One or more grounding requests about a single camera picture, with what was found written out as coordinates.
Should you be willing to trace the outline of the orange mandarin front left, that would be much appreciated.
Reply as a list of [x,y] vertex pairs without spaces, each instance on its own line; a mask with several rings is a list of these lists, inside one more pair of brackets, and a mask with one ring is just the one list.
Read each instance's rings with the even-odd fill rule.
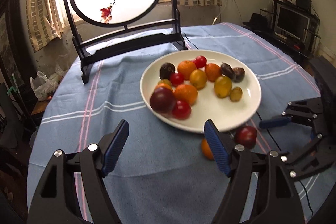
[[160,84],[157,84],[154,89],[156,90],[158,88],[165,88],[173,92],[173,88],[169,84],[160,83]]

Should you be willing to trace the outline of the yellow kumquat centre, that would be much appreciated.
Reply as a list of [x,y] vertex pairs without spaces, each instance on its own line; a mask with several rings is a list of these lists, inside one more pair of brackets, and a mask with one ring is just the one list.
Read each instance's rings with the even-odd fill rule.
[[189,77],[190,84],[197,90],[202,90],[206,86],[207,80],[206,73],[200,69],[194,70]]

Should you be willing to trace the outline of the black monitor on shelf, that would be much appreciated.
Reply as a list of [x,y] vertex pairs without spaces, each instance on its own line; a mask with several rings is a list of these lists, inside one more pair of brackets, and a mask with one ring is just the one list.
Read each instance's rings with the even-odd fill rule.
[[319,28],[319,17],[292,4],[273,0],[274,32],[309,44]]

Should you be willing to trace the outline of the dark water chestnut left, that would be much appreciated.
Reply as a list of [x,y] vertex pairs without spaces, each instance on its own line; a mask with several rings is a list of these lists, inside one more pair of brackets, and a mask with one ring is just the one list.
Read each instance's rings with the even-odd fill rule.
[[159,70],[159,77],[161,80],[170,79],[171,74],[175,72],[175,66],[172,63],[162,64]]

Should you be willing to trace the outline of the orange mandarin centre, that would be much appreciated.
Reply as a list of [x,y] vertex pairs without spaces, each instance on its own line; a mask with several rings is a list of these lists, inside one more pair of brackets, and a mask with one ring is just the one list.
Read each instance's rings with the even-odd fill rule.
[[177,100],[184,100],[193,106],[198,98],[198,90],[192,85],[181,84],[175,88],[174,96]]

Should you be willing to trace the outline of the large dark red plum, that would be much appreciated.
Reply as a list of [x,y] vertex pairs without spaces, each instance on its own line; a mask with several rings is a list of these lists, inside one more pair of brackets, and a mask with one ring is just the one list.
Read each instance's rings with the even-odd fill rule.
[[174,93],[167,88],[159,87],[150,97],[150,107],[158,113],[170,113],[176,104]]

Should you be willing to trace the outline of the orange mandarin back right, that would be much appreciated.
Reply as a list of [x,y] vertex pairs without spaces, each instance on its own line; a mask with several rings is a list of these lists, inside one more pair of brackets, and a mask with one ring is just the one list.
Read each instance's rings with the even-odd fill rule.
[[222,70],[220,66],[214,63],[209,63],[205,66],[205,74],[208,80],[214,83],[219,77],[222,76]]

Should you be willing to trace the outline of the small yellow-green fruit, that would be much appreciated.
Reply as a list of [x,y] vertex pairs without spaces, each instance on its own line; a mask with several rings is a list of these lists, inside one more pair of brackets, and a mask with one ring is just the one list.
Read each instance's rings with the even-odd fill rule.
[[243,96],[243,91],[240,87],[235,87],[230,93],[230,100],[232,102],[239,102]]

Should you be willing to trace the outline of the red cherry tomato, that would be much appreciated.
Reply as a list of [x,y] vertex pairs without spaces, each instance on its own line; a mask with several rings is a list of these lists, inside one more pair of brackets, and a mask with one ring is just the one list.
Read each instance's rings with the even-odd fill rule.
[[184,75],[180,72],[171,73],[170,75],[170,82],[173,85],[173,87],[177,87],[178,85],[181,85],[184,83]]
[[184,100],[177,100],[171,114],[175,119],[187,119],[191,114],[191,106]]
[[197,56],[193,59],[193,63],[198,69],[204,68],[207,65],[207,59],[204,56]]

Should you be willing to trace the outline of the orange mandarin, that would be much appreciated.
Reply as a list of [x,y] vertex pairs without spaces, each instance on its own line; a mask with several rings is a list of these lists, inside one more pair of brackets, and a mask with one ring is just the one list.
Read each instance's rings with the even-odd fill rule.
[[198,90],[192,85],[181,84],[175,88],[174,96],[177,100],[184,100],[193,106],[198,98]]
[[205,74],[208,80],[214,83],[219,77],[222,76],[222,70],[220,66],[214,63],[209,63],[205,66]]
[[184,79],[188,81],[190,79],[191,73],[196,69],[197,67],[193,61],[185,60],[178,64],[177,71],[178,73],[182,73]]
[[154,89],[156,90],[158,88],[165,88],[173,92],[173,88],[169,84],[160,83],[160,84],[157,84]]

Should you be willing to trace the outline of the yellow lemon fruit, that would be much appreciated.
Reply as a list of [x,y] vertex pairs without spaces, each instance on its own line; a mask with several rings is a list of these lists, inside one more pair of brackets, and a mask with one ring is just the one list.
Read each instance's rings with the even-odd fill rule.
[[218,98],[226,98],[232,90],[232,80],[227,76],[220,76],[214,83],[214,91]]

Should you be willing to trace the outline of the blue striped tablecloth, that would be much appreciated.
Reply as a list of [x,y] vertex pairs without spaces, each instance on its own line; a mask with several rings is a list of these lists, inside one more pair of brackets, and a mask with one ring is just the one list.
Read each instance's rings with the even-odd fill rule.
[[[258,77],[262,101],[255,125],[284,110],[289,101],[318,96],[314,79],[289,56],[232,23],[185,27],[189,46],[233,56]],[[83,84],[75,61],[47,106],[29,161],[27,198],[54,151],[81,151],[129,122],[130,133],[116,168],[104,180],[123,223],[210,223],[228,183],[201,153],[201,135],[177,130],[145,106],[139,82],[146,67],[172,53],[164,44],[95,64]]]

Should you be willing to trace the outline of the small orange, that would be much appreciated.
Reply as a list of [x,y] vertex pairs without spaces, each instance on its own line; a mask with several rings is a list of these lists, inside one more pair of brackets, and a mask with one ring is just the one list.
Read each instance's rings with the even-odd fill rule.
[[213,153],[211,152],[210,146],[205,138],[201,141],[201,151],[204,157],[210,161],[214,161]]

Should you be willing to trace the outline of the red cherry tomato back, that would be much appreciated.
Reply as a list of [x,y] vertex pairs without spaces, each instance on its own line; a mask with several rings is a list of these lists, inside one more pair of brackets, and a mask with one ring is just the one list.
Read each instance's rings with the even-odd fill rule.
[[193,63],[198,69],[204,68],[207,65],[207,59],[204,56],[197,56],[193,59]]

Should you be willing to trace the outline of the white round plate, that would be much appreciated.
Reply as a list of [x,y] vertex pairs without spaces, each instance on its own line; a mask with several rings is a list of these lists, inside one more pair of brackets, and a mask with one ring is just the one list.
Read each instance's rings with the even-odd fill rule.
[[[150,107],[150,96],[159,81],[161,65],[169,62],[177,66],[180,62],[192,60],[199,55],[206,57],[209,63],[221,65],[224,62],[232,67],[245,70],[243,81],[233,84],[233,87],[238,86],[242,89],[242,99],[239,102],[232,102],[229,98],[220,99],[215,95],[214,83],[208,82],[202,90],[198,91],[198,98],[191,106],[192,112],[189,118],[179,120],[156,113]],[[158,119],[180,130],[197,134],[203,133],[204,123],[209,119],[214,122],[220,132],[227,132],[245,124],[256,114],[262,97],[260,83],[248,66],[232,56],[208,50],[178,51],[156,59],[144,70],[139,88],[147,108]]]

